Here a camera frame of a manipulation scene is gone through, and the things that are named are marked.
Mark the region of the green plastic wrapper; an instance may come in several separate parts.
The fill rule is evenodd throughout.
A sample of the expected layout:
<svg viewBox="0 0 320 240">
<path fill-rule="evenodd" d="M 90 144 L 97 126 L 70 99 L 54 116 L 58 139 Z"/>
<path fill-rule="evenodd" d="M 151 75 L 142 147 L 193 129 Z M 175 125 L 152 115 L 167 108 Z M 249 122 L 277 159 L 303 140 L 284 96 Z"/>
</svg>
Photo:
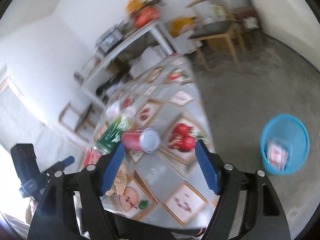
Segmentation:
<svg viewBox="0 0 320 240">
<path fill-rule="evenodd" d="M 127 118 L 119 116 L 111 124 L 105 123 L 98 129 L 93 149 L 102 154 L 109 154 L 118 142 L 121 141 L 123 133 L 131 127 Z"/>
</svg>

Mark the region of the orange bag on shelf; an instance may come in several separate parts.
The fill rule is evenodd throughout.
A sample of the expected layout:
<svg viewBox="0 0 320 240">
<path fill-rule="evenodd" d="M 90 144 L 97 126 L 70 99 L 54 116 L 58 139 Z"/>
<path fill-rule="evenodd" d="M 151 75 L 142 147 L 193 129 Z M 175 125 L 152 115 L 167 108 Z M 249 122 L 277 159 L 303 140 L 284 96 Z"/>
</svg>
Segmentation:
<svg viewBox="0 0 320 240">
<path fill-rule="evenodd" d="M 148 23 L 160 19 L 160 12 L 155 7 L 161 0 L 129 0 L 126 12 L 135 26 L 140 29 Z"/>
</svg>

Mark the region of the white metal shelf table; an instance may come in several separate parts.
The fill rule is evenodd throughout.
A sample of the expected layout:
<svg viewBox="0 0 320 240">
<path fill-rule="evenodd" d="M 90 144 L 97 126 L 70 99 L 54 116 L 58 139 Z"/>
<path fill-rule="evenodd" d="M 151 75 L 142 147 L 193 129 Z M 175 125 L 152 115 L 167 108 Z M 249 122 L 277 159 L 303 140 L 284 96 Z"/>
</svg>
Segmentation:
<svg viewBox="0 0 320 240">
<path fill-rule="evenodd" d="M 81 90 L 95 105 L 100 108 L 105 107 L 103 100 L 96 96 L 96 89 L 111 76 L 110 71 L 105 73 L 104 70 L 107 69 L 110 62 L 122 51 L 147 33 L 150 33 L 155 41 L 158 42 L 165 55 L 169 56 L 180 51 L 177 43 L 162 21 L 154 20 L 121 41 L 119 45 L 107 53 L 107 55 L 103 56 L 101 61 L 97 61 L 95 56 L 92 57 L 84 66 L 74 72 L 74 79 L 80 85 Z"/>
</svg>

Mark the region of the red soda can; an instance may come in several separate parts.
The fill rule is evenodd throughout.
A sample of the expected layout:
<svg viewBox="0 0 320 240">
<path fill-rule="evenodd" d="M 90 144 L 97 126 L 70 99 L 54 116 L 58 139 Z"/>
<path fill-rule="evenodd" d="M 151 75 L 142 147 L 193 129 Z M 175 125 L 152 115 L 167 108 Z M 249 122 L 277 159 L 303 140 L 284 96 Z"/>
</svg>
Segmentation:
<svg viewBox="0 0 320 240">
<path fill-rule="evenodd" d="M 121 137 L 127 149 L 145 153 L 157 150 L 160 140 L 159 133 L 153 127 L 128 129 Z"/>
</svg>

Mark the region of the wooden stool by wall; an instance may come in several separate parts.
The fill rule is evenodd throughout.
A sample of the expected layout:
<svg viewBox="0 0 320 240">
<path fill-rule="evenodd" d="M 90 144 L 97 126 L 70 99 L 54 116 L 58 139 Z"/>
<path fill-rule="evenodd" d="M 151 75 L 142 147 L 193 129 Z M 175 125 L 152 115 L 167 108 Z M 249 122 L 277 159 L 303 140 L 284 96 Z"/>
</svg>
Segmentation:
<svg viewBox="0 0 320 240">
<path fill-rule="evenodd" d="M 92 119 L 94 113 L 92 104 L 81 111 L 68 102 L 59 114 L 58 123 L 82 141 L 90 142 L 97 125 Z"/>
</svg>

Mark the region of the green white carton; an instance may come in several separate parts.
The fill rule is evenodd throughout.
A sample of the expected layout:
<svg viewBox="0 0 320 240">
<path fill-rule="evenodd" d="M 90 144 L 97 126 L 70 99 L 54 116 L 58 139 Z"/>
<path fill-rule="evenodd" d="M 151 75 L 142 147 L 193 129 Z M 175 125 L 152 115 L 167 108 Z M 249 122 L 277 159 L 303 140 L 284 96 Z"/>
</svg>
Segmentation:
<svg viewBox="0 0 320 240">
<path fill-rule="evenodd" d="M 212 9 L 216 18 L 222 19 L 226 17 L 226 12 L 223 6 L 214 4 Z"/>
</svg>

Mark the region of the dark wooden side table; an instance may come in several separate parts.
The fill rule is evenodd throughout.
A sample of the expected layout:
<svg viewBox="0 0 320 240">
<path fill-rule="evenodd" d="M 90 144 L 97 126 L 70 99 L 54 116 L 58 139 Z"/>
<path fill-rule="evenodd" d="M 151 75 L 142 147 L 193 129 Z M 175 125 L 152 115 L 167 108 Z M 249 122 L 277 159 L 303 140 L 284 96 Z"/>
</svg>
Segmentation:
<svg viewBox="0 0 320 240">
<path fill-rule="evenodd" d="M 254 7 L 238 7 L 231 10 L 236 22 L 240 24 L 242 37 L 247 49 L 252 50 L 251 36 L 254 32 L 260 34 L 263 42 L 265 42 L 264 32 L 257 10 Z"/>
</svg>

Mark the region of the silver cooking appliance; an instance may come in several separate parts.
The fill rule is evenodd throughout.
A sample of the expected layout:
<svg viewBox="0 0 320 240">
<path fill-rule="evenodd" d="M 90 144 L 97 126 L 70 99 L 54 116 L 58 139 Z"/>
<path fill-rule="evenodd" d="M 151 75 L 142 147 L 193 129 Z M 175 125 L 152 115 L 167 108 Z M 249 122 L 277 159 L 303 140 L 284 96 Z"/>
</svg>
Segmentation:
<svg viewBox="0 0 320 240">
<path fill-rule="evenodd" d="M 108 53 L 115 46 L 117 46 L 122 39 L 123 35 L 118 26 L 115 25 L 97 39 L 95 46 L 104 53 Z"/>
</svg>

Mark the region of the blue plastic waste basket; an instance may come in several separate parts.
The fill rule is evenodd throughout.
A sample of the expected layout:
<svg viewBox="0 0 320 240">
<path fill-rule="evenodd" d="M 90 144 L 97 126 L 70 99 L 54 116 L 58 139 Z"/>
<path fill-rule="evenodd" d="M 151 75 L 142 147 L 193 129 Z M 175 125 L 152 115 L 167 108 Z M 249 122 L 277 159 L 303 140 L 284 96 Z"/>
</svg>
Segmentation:
<svg viewBox="0 0 320 240">
<path fill-rule="evenodd" d="M 287 152 L 284 167 L 275 168 L 268 160 L 269 145 Z M 298 172 L 306 162 L 310 150 L 310 139 L 306 127 L 295 116 L 280 114 L 273 117 L 264 127 L 260 139 L 260 152 L 266 173 L 288 176 Z"/>
</svg>

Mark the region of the fruit pattern tablecloth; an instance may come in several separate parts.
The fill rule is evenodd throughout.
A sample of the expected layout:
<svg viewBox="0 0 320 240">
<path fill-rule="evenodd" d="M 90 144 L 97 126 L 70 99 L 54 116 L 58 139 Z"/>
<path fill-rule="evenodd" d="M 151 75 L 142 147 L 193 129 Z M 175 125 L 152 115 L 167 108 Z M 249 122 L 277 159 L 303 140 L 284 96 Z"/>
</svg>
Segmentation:
<svg viewBox="0 0 320 240">
<path fill-rule="evenodd" d="M 208 189 L 195 156 L 202 140 L 214 144 L 191 62 L 170 56 L 126 83 L 107 103 L 93 132 L 97 142 L 115 120 L 153 128 L 147 152 L 128 149 L 117 184 L 101 198 L 105 210 L 164 228 L 207 227 L 218 197 Z"/>
</svg>

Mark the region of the yellow bag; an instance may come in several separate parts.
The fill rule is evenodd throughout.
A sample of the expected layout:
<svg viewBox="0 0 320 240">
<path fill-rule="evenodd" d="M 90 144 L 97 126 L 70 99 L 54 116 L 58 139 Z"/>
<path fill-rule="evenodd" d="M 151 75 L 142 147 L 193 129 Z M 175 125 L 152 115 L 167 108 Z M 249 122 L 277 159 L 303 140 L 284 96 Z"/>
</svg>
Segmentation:
<svg viewBox="0 0 320 240">
<path fill-rule="evenodd" d="M 178 37 L 185 32 L 193 29 L 195 24 L 195 17 L 178 17 L 170 24 L 170 34 L 172 37 Z"/>
</svg>

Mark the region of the pink trash in basket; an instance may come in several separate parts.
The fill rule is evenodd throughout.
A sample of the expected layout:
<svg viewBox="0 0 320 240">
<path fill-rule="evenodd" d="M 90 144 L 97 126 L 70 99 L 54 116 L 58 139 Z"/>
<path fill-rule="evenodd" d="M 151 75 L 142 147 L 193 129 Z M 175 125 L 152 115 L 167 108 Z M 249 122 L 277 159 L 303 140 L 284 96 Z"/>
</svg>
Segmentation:
<svg viewBox="0 0 320 240">
<path fill-rule="evenodd" d="M 267 142 L 267 160 L 277 171 L 283 172 L 292 156 L 292 145 L 287 140 L 273 138 Z"/>
</svg>

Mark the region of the red snack package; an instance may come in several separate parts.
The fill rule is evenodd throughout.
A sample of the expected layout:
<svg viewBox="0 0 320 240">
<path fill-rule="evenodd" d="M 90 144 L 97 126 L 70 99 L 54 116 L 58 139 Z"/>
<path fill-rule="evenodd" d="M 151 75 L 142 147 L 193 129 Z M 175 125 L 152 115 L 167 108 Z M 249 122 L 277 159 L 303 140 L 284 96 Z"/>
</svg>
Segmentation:
<svg viewBox="0 0 320 240">
<path fill-rule="evenodd" d="M 99 150 L 96 150 L 92 147 L 88 148 L 86 150 L 83 167 L 86 167 L 91 164 L 95 165 L 98 162 L 98 160 L 101 158 L 101 156 L 103 156 L 103 153 L 100 152 Z"/>
</svg>

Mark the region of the wooden chair black seat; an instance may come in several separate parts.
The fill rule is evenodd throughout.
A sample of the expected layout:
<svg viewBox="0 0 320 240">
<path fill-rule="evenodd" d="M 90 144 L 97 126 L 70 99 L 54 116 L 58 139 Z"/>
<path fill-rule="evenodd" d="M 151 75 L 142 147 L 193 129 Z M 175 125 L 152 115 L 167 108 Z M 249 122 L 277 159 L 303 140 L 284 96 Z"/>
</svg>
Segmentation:
<svg viewBox="0 0 320 240">
<path fill-rule="evenodd" d="M 236 54 L 236 49 L 232 41 L 232 35 L 235 34 L 238 38 L 242 53 L 244 54 L 246 52 L 244 40 L 241 35 L 240 24 L 235 19 L 234 14 L 231 12 L 224 1 L 222 1 L 222 7 L 224 9 L 226 19 L 219 22 L 204 23 L 204 20 L 200 17 L 199 12 L 195 8 L 195 5 L 208 1 L 210 0 L 193 0 L 188 5 L 186 5 L 186 8 L 191 8 L 197 15 L 197 19 L 200 20 L 200 24 L 195 26 L 194 33 L 193 35 L 191 35 L 191 37 L 189 37 L 189 40 L 195 43 L 196 41 L 202 42 L 214 40 L 217 38 L 224 38 L 231 56 L 235 62 L 235 65 L 239 70 L 241 70 L 240 63 Z"/>
</svg>

